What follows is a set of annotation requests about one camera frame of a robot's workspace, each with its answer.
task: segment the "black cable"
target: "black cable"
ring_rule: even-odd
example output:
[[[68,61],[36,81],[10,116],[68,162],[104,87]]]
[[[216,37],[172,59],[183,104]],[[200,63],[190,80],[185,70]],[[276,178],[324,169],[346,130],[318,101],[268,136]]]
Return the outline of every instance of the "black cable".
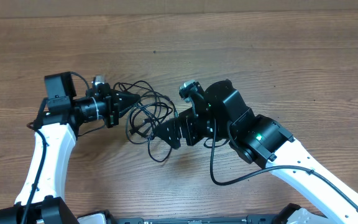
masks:
[[[40,130],[35,130],[31,125],[32,125],[32,123],[29,123],[29,124],[27,124],[27,127],[30,128],[31,130],[35,131],[42,139],[42,156],[41,156],[40,165],[38,166],[37,175],[35,175],[34,183],[32,184],[29,199],[27,200],[27,204],[24,207],[21,224],[25,224],[27,222],[27,214],[29,212],[31,201],[34,198],[35,191],[37,190],[38,182],[40,180],[40,176],[41,176],[41,172],[42,172],[42,167],[44,166],[45,157],[47,155],[47,146],[48,146],[45,136],[40,132]]]
[[[232,123],[233,123],[233,122],[231,122],[231,121],[228,121],[228,122],[227,122],[226,131],[227,131],[227,135],[229,136],[230,143],[231,143],[236,149],[238,149],[239,146],[237,145],[237,143],[236,143],[235,140],[233,139],[233,136],[231,135],[231,131],[230,131],[230,125],[231,125]]]
[[[85,85],[86,85],[86,88],[88,89],[88,91],[90,90],[90,86],[84,77],[82,77],[80,74],[78,74],[76,72],[70,72],[70,74],[75,75],[76,77],[79,77],[80,79],[82,79],[85,82]]]
[[[93,131],[100,130],[100,129],[104,128],[105,126],[106,126],[106,124],[103,124],[102,126],[100,126],[100,127],[98,127],[98,128],[94,128],[94,129],[92,129],[92,130],[85,131],[84,134],[78,134],[78,137],[84,136],[85,134],[91,133],[91,132],[93,132]]]
[[[209,145],[206,144],[206,142],[207,142],[208,140],[210,140],[210,139],[212,139],[212,138],[208,138],[208,139],[206,139],[205,142],[204,142],[204,147],[207,148],[207,149],[212,149],[212,146],[209,146]],[[217,148],[217,147],[222,147],[222,146],[224,146],[225,144],[227,144],[229,141],[230,141],[230,140],[226,139],[224,143],[222,143],[222,144],[219,145],[219,146],[215,146],[215,148]]]
[[[147,87],[140,86],[138,85],[139,83],[144,83],[147,85]],[[139,101],[132,106],[126,120],[125,133],[128,141],[133,144],[147,143],[147,152],[149,153],[149,156],[153,161],[155,162],[166,161],[172,152],[172,147],[170,148],[168,154],[164,157],[164,159],[158,160],[154,158],[153,155],[151,154],[150,142],[151,140],[154,139],[154,130],[157,127],[157,125],[163,123],[165,119],[167,119],[168,116],[170,116],[172,113],[174,113],[174,115],[177,116],[178,112],[175,108],[175,104],[168,96],[162,95],[161,93],[154,91],[152,86],[148,82],[143,80],[139,80],[132,84],[119,82],[114,84],[113,89],[115,90],[117,86],[121,91],[128,91],[134,87],[140,88],[142,90],[147,90],[145,93],[143,93],[140,96]],[[154,102],[144,105],[142,102],[148,98],[153,98]],[[169,106],[167,103],[162,102],[161,100],[166,100],[168,103],[171,104],[171,106]],[[141,125],[136,125],[135,124],[136,118],[142,113],[145,114],[147,118],[143,120]],[[145,131],[140,131],[140,129],[143,128],[146,124],[150,124],[150,126],[146,127]],[[144,138],[145,141],[142,142],[133,141],[129,136],[133,134],[138,134],[140,137]]]
[[[225,186],[225,185],[231,185],[231,184],[235,184],[237,182],[240,182],[242,180],[246,180],[248,178],[251,178],[253,176],[259,175],[259,174],[263,174],[265,172],[269,172],[269,171],[273,171],[273,170],[277,170],[277,169],[295,169],[295,170],[302,170],[305,171],[307,174],[309,175],[315,175],[316,177],[318,177],[319,179],[321,179],[322,181],[324,181],[326,184],[328,184],[332,189],[334,189],[343,199],[345,199],[345,201],[347,201],[350,205],[352,205],[357,211],[358,211],[358,206],[348,197],[345,195],[345,193],[343,193],[341,190],[339,190],[339,188],[337,188],[333,183],[331,183],[327,178],[323,177],[321,174],[315,172],[312,169],[308,169],[305,167],[301,167],[301,166],[274,166],[274,167],[268,167],[268,168],[264,168],[261,170],[257,170],[255,172],[252,172],[250,174],[244,175],[242,177],[236,178],[234,180],[230,180],[227,182],[218,182],[215,179],[214,173],[213,173],[213,163],[214,163],[214,153],[215,153],[215,143],[216,143],[216,120],[214,120],[214,137],[212,140],[212,150],[211,150],[211,160],[209,163],[209,173],[211,175],[211,179],[214,182],[214,184],[216,185],[220,185],[220,186]]]

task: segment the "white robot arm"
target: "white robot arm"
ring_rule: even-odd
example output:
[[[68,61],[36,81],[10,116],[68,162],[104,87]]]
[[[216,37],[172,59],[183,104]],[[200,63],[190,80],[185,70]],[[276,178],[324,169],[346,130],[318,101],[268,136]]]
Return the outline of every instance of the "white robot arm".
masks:
[[[42,202],[48,195],[61,197],[64,200],[67,165],[76,143],[76,137],[69,124],[44,125],[40,132],[45,136],[48,146],[37,190],[31,203]],[[21,205],[26,205],[40,165],[42,151],[42,139],[38,133],[35,133],[35,149],[29,173],[15,203],[20,202]]]
[[[59,74],[51,76],[49,79],[53,81],[56,77],[59,80],[67,78],[66,75]],[[69,81],[71,84],[70,82],[64,84],[63,89],[72,86],[71,79]],[[237,90],[233,89],[230,81],[226,80],[211,85],[205,94],[202,89],[202,91],[200,90],[201,87],[198,83],[192,81],[187,84],[185,89],[181,89],[180,94],[182,98],[191,98],[189,92],[195,91],[193,98],[189,100],[193,107],[182,112],[178,118],[158,125],[154,132],[156,137],[166,141],[172,148],[179,148],[180,133],[183,134],[187,145],[190,146],[196,144],[203,137],[211,138],[213,136],[212,162],[217,136],[221,139],[229,138],[231,147],[243,160],[248,163],[257,163],[264,168],[262,169],[264,172],[270,171],[271,174],[290,184],[327,217],[318,217],[306,210],[299,210],[288,217],[287,223],[358,223],[358,193],[316,161],[301,142],[295,139],[292,133],[283,128],[281,124],[265,116],[255,117],[252,110],[244,102],[241,102],[241,96]],[[139,96],[127,93],[127,95],[115,94],[117,94],[117,102],[125,102],[122,98],[128,97],[130,99],[128,101],[133,104],[139,98]],[[55,96],[58,95],[51,94],[49,101],[53,101],[52,105],[61,111],[62,104],[67,103],[67,99],[62,96],[59,100],[55,100]],[[109,107],[104,104],[110,102],[106,102],[105,98],[99,100],[104,104],[98,104],[99,101],[96,102],[94,98],[91,98],[86,101],[83,99],[75,101],[76,108],[74,110],[69,108],[71,113],[76,111],[75,122],[79,120],[82,124],[84,121],[97,120],[100,111],[104,111],[101,114],[104,117],[110,117],[108,124],[117,125],[118,109],[114,110],[113,107],[108,109]],[[67,122],[50,122],[55,121],[56,118],[58,120],[65,118]],[[106,214],[94,213],[77,220],[64,203],[67,166],[71,151],[76,144],[78,123],[70,122],[72,119],[66,114],[61,116],[60,112],[51,115],[45,113],[43,119],[44,124],[41,125],[39,131],[45,137],[47,147],[37,190],[30,202],[35,211],[33,213],[39,214],[38,218],[42,218],[46,224],[105,224],[108,220]],[[22,215],[23,207],[29,206],[27,200],[31,198],[30,192],[42,161],[44,144],[41,136],[36,133],[34,156],[25,184],[16,198],[15,206],[0,210],[0,224],[16,223],[17,220],[22,220],[22,217],[19,216]],[[213,181],[216,184],[227,185],[217,182],[214,177]]]
[[[314,170],[328,179],[358,206],[358,193],[324,168],[297,139],[293,142],[285,142],[275,151],[275,155],[277,158],[273,162],[268,161],[266,167],[289,165]],[[333,223],[358,223],[358,211],[317,176],[296,169],[277,169],[270,173],[299,191]]]

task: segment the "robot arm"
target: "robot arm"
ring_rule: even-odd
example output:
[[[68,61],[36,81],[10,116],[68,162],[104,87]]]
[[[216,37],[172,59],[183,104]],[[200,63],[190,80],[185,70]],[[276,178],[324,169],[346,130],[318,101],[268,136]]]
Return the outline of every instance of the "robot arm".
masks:
[[[25,184],[11,208],[0,210],[0,223],[78,223],[64,202],[67,165],[78,130],[98,119],[111,128],[140,100],[138,94],[111,89],[97,76],[86,96],[74,99],[71,75],[65,72],[45,77],[48,97],[37,118],[28,126],[35,134],[35,150]]]
[[[76,143],[76,136],[69,124],[48,124],[42,126],[40,132],[45,136],[48,146],[44,166],[31,203],[42,202],[48,195],[65,199],[65,182],[67,165],[71,151]],[[35,133],[35,149],[25,184],[15,200],[26,205],[30,197],[43,151],[41,137]]]
[[[314,170],[327,178],[358,206],[358,193],[324,168],[297,139],[293,142],[285,142],[275,151],[275,155],[277,158],[274,161],[268,161],[266,167],[289,165]],[[317,176],[295,169],[277,169],[270,171],[270,173],[299,191],[334,223],[358,223],[358,211]]]
[[[297,189],[331,221],[358,223],[358,193],[313,159],[280,123],[261,114],[255,116],[229,80],[213,83],[205,91],[198,82],[191,80],[180,88],[179,94],[186,102],[191,102],[192,108],[180,113],[178,118],[157,126],[157,137],[175,149],[180,147],[182,135],[189,146],[203,138],[212,138],[213,142],[229,139],[229,145],[240,158],[249,164],[255,162],[262,168],[259,173],[271,170],[273,175]],[[247,176],[220,183],[213,178],[211,169],[211,177],[219,185],[233,184]]]

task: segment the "wooden table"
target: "wooden table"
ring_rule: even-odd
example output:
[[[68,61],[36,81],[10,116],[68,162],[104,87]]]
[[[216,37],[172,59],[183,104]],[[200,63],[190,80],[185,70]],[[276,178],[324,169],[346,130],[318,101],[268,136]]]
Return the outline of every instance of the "wooden table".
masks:
[[[34,134],[25,124],[46,96],[43,77],[69,70],[89,81],[100,73],[109,83],[147,80],[179,111],[190,107],[178,96],[183,82],[206,88],[228,78],[255,113],[281,122],[358,192],[358,11],[0,19],[0,209],[13,205],[30,166]],[[81,80],[75,86],[82,95]],[[158,164],[126,140],[123,123],[79,138],[65,194],[75,215],[239,216],[290,202],[317,212],[269,174],[214,185],[202,144]],[[258,169],[228,146],[215,160],[219,180]]]

